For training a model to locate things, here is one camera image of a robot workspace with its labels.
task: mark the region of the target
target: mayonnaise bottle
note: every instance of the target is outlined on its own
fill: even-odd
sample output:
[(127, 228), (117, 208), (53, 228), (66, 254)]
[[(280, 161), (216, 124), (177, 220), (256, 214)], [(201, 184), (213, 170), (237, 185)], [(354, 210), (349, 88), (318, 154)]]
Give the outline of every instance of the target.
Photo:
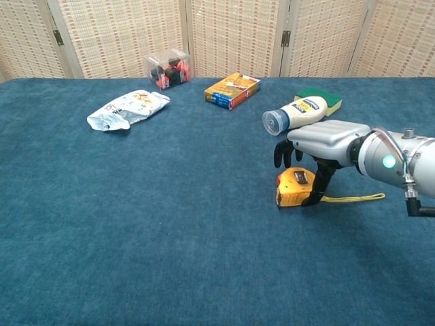
[(263, 113), (263, 125), (266, 131), (277, 136), (290, 130), (320, 121), (328, 110), (323, 97), (308, 96), (293, 101), (282, 108)]

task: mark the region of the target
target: yellow tape measure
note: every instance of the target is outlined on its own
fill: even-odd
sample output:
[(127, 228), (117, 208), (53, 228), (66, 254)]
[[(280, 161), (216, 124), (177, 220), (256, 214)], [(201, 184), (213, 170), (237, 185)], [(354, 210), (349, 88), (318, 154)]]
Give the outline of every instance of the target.
[[(305, 168), (288, 168), (278, 176), (277, 205), (280, 207), (300, 206), (313, 189), (315, 175)], [(369, 196), (333, 198), (323, 196), (322, 202), (363, 202), (385, 198), (384, 193)]]

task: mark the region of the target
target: cardboard box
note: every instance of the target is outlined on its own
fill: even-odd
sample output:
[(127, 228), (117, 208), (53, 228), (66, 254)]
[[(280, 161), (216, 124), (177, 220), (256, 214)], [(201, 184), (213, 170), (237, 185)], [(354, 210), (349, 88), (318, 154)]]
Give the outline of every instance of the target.
[(207, 102), (232, 110), (259, 90), (259, 79), (233, 73), (208, 87), (204, 91), (204, 97)]

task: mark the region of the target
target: plastic container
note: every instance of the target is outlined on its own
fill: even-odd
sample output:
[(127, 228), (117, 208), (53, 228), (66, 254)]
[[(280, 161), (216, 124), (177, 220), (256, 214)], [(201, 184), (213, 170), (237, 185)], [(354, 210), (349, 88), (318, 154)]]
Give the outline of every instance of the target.
[(328, 110), (328, 104), (320, 96), (309, 96), (293, 101), (278, 110), (263, 113), (266, 131), (277, 136), (290, 130), (320, 121)]
[(163, 50), (145, 58), (147, 76), (161, 90), (192, 80), (190, 56), (177, 49)]

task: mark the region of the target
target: snack bag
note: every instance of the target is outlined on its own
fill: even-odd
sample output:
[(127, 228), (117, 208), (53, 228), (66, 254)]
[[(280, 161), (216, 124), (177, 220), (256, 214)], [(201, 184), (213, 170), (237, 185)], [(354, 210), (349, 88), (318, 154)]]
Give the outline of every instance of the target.
[(170, 98), (157, 92), (135, 90), (115, 98), (88, 116), (94, 130), (129, 129), (130, 125), (148, 119), (168, 104)]

